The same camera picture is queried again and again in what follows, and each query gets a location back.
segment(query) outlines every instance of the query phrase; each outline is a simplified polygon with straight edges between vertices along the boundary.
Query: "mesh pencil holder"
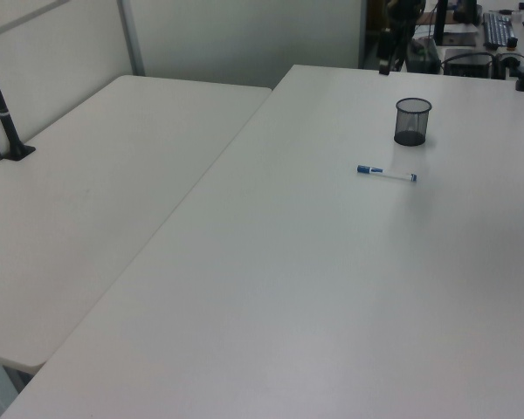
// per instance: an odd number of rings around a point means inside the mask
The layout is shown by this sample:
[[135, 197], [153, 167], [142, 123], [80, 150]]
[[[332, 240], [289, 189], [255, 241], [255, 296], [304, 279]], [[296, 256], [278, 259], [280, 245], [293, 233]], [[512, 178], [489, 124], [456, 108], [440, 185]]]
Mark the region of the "mesh pencil holder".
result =
[[396, 109], [398, 113], [394, 141], [410, 147], [423, 144], [431, 103], [425, 99], [407, 98], [399, 100]]

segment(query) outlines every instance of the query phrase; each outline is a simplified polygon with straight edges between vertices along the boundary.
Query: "white table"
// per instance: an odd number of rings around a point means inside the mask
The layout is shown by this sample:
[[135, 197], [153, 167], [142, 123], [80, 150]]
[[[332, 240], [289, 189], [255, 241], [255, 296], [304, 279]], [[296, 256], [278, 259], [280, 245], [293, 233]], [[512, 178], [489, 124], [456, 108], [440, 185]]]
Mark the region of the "white table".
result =
[[35, 372], [269, 89], [122, 77], [0, 162], [0, 362]]
[[524, 418], [524, 93], [295, 66], [3, 418], [59, 415]]

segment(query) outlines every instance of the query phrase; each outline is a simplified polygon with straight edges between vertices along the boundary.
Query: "white surface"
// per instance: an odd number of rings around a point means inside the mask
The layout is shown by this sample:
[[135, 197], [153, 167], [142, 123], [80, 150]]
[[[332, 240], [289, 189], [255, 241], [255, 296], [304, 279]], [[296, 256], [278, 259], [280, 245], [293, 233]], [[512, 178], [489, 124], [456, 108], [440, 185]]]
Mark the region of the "white surface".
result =
[[293, 64], [357, 67], [363, 0], [124, 0], [145, 73], [274, 88]]
[[1, 161], [0, 362], [47, 361], [268, 94], [123, 77]]
[[42, 9], [54, 0], [0, 0], [0, 26]]
[[22, 141], [130, 73], [116, 0], [70, 1], [0, 35], [0, 87]]
[[4, 419], [59, 412], [524, 418], [524, 93], [294, 67]]

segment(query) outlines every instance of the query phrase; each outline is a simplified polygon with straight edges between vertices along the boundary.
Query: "tabletop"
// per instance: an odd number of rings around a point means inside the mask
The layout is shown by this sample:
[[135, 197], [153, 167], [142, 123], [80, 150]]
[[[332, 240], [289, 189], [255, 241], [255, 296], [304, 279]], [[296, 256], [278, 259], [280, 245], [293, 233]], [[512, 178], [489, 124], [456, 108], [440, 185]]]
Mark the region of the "tabletop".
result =
[[51, 357], [269, 92], [125, 76], [0, 161], [0, 363]]
[[524, 418], [524, 93], [295, 66], [3, 418], [59, 412]]

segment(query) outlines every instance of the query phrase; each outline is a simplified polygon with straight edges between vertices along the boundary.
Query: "white wall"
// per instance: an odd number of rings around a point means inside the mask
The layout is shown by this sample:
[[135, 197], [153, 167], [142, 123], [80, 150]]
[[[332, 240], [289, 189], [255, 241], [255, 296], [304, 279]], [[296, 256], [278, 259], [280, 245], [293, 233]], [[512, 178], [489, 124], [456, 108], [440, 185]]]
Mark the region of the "white wall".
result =
[[365, 0], [123, 0], [145, 74], [274, 88], [293, 64], [357, 67]]
[[0, 34], [0, 87], [22, 141], [131, 73], [116, 0], [71, 0]]

